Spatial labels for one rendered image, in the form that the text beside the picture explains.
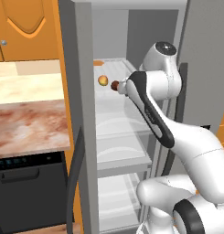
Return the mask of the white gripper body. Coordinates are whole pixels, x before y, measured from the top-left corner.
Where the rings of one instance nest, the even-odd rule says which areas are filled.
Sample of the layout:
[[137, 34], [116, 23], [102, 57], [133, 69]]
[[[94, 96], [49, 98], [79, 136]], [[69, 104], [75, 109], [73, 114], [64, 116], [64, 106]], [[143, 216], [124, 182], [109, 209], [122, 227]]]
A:
[[121, 95], [127, 95], [126, 80], [119, 81], [119, 84], [117, 86], [117, 91]]

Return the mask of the clear glass fridge shelf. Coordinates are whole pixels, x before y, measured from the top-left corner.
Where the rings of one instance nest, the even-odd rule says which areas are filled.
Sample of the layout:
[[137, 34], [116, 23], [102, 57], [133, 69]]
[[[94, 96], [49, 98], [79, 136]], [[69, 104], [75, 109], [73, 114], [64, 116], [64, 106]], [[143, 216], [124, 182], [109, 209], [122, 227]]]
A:
[[117, 136], [97, 141], [98, 178], [148, 171], [155, 139], [150, 133]]
[[[135, 67], [125, 58], [107, 58], [102, 65], [93, 67], [95, 93], [112, 92], [111, 85], [115, 80], [123, 80], [135, 71]], [[106, 76], [108, 84], [102, 86], [99, 77]]]
[[98, 138], [150, 131], [132, 101], [112, 90], [95, 94], [95, 120]]

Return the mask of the yellow orange mango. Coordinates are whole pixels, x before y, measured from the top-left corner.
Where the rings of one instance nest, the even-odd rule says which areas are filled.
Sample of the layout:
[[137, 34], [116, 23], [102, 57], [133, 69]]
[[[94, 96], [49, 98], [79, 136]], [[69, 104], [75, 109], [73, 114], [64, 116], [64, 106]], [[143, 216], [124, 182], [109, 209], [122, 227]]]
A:
[[98, 82], [100, 85], [102, 86], [107, 86], [108, 85], [108, 77], [105, 76], [105, 75], [101, 75], [99, 78], [98, 78]]

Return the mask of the grey fridge door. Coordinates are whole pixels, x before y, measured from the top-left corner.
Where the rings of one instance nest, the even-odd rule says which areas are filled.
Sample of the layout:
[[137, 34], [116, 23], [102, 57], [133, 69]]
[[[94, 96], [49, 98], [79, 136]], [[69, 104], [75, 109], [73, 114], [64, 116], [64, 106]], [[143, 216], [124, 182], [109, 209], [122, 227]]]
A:
[[188, 64], [183, 122], [216, 133], [224, 114], [224, 0], [189, 0], [179, 61]]
[[61, 73], [67, 78], [74, 143], [82, 127], [85, 155], [73, 202], [73, 222], [81, 234], [99, 234], [91, 2], [59, 0], [64, 52]]

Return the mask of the grey fridge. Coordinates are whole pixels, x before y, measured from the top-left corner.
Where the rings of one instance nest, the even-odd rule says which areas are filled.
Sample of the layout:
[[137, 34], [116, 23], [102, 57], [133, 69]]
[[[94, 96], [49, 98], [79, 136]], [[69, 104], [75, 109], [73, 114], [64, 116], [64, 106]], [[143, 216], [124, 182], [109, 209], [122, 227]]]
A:
[[[179, 46], [187, 0], [89, 0], [91, 2], [92, 51], [94, 60], [126, 59], [135, 70], [143, 62], [149, 48], [157, 41]], [[141, 133], [125, 133], [98, 138], [114, 138]], [[140, 181], [155, 176], [162, 147], [155, 139], [152, 165], [148, 171], [137, 172]], [[148, 209], [142, 205], [140, 224]], [[106, 234], [135, 234], [137, 228]]]

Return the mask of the clear fridge drawer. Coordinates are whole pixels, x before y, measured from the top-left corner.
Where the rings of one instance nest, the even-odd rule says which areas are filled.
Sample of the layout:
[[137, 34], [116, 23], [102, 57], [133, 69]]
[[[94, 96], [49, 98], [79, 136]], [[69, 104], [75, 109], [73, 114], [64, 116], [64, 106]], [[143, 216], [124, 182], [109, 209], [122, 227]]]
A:
[[101, 234], [134, 228], [140, 224], [142, 206], [136, 195], [139, 182], [137, 173], [98, 179]]

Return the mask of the orange cupboard door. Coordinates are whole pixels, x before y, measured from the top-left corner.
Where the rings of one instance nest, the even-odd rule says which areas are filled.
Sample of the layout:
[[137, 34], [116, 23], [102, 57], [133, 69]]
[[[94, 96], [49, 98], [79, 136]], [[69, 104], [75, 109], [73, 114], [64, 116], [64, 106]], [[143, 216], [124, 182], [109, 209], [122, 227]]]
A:
[[3, 61], [57, 59], [53, 7], [58, 0], [0, 0]]

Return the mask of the black dishwasher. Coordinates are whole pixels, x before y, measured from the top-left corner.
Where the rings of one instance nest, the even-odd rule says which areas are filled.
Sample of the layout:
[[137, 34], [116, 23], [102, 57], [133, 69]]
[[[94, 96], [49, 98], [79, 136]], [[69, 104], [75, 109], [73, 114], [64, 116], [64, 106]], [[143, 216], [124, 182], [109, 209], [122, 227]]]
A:
[[0, 233], [40, 229], [66, 222], [67, 168], [62, 152], [0, 158], [2, 173], [38, 168], [33, 180], [0, 181]]

